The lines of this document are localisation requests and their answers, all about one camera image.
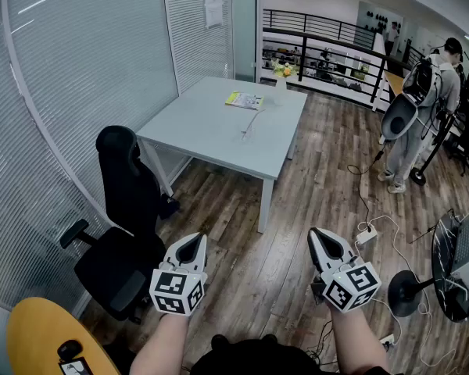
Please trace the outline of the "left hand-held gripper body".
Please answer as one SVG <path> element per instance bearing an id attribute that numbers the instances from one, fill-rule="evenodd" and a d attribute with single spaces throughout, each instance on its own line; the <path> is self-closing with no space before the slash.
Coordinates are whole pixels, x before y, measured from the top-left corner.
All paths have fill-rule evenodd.
<path id="1" fill-rule="evenodd" d="M 191 316 L 206 294 L 206 261 L 168 259 L 153 270 L 149 294 L 161 313 Z"/>

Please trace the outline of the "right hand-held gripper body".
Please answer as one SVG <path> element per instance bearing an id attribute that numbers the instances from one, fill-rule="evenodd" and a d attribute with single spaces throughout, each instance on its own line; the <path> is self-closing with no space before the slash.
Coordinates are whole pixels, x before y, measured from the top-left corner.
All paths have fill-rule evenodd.
<path id="1" fill-rule="evenodd" d="M 347 313 L 368 303 L 380 286 L 381 280 L 372 264 L 356 260 L 324 270 L 311 284 L 311 290 L 318 299 Z"/>

